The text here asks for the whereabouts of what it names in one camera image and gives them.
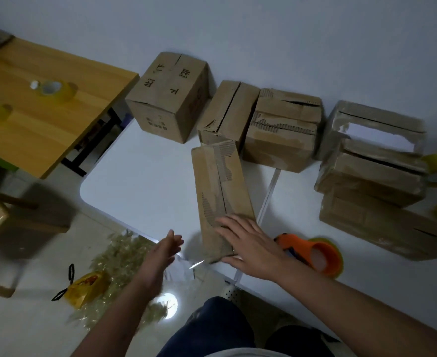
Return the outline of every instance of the wooden table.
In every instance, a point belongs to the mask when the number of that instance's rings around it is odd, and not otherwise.
[[[0,49],[0,104],[12,109],[0,125],[0,157],[38,178],[47,175],[138,81],[138,74],[21,39]],[[33,80],[63,80],[75,97],[49,105]]]

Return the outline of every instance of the white floor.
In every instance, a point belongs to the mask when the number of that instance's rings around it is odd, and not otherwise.
[[[84,164],[91,167],[98,156]],[[68,321],[73,309],[67,302],[50,300],[67,287],[70,263],[75,264],[76,277],[87,273],[91,258],[105,249],[107,237],[123,228],[81,201],[81,181],[60,164],[46,180],[18,171],[0,188],[38,201],[41,206],[35,213],[71,221],[66,234],[32,236],[12,230],[0,236],[0,285],[17,285],[12,298],[0,298],[0,356],[68,356],[86,334],[82,326]],[[223,279],[207,268],[197,269],[192,282],[165,285],[165,291],[178,299],[177,313],[141,330],[127,355],[155,356],[190,314],[224,286]]]

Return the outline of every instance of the taped cardboard box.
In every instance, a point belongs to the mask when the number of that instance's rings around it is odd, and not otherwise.
[[[341,100],[329,115],[317,159],[324,160],[343,138],[421,156],[426,129],[423,120]]]
[[[205,260],[233,255],[232,246],[215,232],[215,218],[238,214],[255,219],[235,143],[231,140],[192,149],[198,214]]]
[[[425,198],[427,174],[426,163],[418,158],[343,139],[322,162],[314,189],[328,193],[343,186],[405,207]]]
[[[315,96],[261,89],[243,159],[299,173],[312,159],[322,102]]]
[[[208,97],[205,61],[161,52],[126,102],[142,130],[185,143]]]
[[[412,260],[437,258],[437,223],[356,192],[335,188],[322,199],[319,219]]]
[[[204,144],[233,140],[238,150],[245,137],[260,89],[239,81],[224,80],[197,124]]]

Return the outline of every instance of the person's legs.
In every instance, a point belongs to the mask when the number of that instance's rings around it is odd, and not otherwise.
[[[157,357],[204,357],[241,347],[255,347],[250,324],[232,302],[213,297],[168,340]]]
[[[333,357],[321,339],[321,332],[302,326],[284,326],[266,341],[265,349],[290,357]]]

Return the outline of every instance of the left hand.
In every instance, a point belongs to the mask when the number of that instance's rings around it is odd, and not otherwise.
[[[174,255],[180,252],[180,246],[183,244],[182,236],[175,235],[171,229],[144,259],[134,276],[134,281],[144,288],[149,300],[154,299],[160,293],[164,270],[174,261]]]

